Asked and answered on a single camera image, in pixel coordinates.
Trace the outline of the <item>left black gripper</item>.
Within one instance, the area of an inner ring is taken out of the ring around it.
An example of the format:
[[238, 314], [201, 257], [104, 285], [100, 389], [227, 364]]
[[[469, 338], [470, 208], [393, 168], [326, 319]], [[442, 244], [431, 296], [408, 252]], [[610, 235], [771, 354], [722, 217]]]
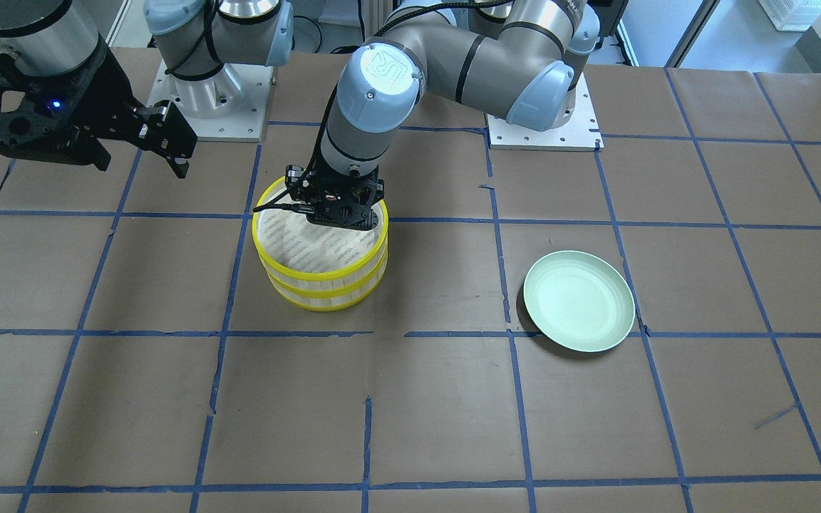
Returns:
[[381, 220], [373, 211], [384, 198], [384, 181], [378, 178], [378, 168], [355, 176], [333, 171], [328, 165], [288, 165], [284, 187], [294, 201], [285, 209], [305, 215], [311, 224], [372, 230]]

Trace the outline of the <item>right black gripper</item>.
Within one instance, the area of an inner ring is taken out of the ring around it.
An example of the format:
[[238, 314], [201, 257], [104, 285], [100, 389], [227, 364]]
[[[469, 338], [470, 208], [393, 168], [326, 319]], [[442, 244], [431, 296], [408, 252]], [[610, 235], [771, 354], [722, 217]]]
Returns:
[[91, 81], [72, 114], [72, 123], [98, 139], [124, 140], [166, 159], [178, 179], [185, 179], [197, 134], [171, 100], [147, 106], [137, 100], [128, 77], [111, 49], [98, 43], [89, 59]]

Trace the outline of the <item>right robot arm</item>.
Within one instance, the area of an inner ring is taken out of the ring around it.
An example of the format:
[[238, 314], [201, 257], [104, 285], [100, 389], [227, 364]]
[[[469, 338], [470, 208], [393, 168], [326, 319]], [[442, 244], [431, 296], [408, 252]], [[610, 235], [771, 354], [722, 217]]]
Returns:
[[260, 143], [287, 1], [0, 1], [0, 155], [110, 165], [104, 140], [184, 178], [199, 142]]

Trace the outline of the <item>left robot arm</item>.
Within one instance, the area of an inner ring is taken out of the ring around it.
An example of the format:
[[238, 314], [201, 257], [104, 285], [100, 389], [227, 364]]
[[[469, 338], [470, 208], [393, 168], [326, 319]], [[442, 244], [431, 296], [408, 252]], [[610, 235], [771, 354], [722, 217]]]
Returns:
[[525, 129], [563, 126], [596, 14], [584, 1], [512, 1], [494, 33], [457, 25], [454, 10], [490, 2], [404, 1], [346, 62], [326, 104], [307, 165], [287, 166], [284, 191], [255, 212], [369, 231], [385, 196], [379, 163], [427, 93]]

